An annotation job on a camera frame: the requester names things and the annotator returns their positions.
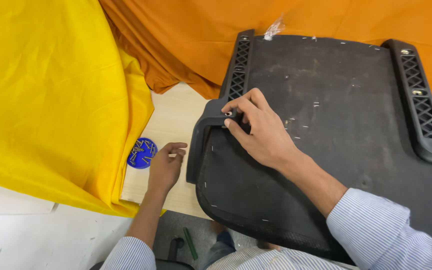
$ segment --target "shirt sleeve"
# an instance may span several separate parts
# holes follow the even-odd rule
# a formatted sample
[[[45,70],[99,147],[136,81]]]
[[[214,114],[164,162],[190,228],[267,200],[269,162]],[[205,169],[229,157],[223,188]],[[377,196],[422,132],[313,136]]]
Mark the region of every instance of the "shirt sleeve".
[[[155,255],[143,241],[125,236],[113,248],[101,270],[156,270]]]
[[[432,269],[432,237],[409,218],[408,208],[350,188],[326,222],[361,270]]]

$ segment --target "green handle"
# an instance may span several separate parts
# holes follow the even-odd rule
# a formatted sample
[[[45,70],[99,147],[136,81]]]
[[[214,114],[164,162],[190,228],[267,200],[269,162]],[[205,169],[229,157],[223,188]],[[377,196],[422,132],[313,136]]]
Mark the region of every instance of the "green handle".
[[[191,235],[189,234],[188,228],[184,227],[184,236],[186,237],[186,242],[188,243],[189,250],[191,251],[192,259],[195,261],[198,259],[198,253],[196,253],[195,245],[193,244],[193,240],[191,239]]]

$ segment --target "striped shirt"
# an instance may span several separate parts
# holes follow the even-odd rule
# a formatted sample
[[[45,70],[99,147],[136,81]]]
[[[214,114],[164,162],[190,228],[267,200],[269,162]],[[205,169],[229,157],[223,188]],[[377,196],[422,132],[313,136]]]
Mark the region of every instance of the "striped shirt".
[[[333,237],[362,270],[432,269],[432,237],[410,227],[410,210],[385,198],[350,188],[329,214]],[[123,237],[103,270],[156,270],[151,249],[135,237]],[[208,270],[344,270],[334,262],[291,249],[249,248],[229,254]]]

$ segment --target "blue lid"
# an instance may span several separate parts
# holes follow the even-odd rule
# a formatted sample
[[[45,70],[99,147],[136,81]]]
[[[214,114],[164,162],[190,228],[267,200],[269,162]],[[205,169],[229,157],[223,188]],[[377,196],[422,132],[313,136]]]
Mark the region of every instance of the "blue lid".
[[[139,138],[132,147],[126,162],[133,168],[145,169],[151,165],[151,160],[157,152],[158,147],[152,140]]]

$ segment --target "table surface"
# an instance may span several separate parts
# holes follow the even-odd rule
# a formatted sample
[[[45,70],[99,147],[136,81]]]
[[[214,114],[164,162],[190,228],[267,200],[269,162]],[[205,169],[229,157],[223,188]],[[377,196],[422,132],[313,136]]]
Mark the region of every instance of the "table surface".
[[[191,143],[193,128],[208,100],[185,83],[179,83],[163,95],[151,91],[154,112],[141,137],[149,138],[161,149],[169,142]],[[210,219],[199,206],[195,185],[186,182],[188,155],[183,159],[181,174],[167,195],[163,208],[191,216]],[[149,168],[127,166],[121,199],[141,203],[148,187]]]

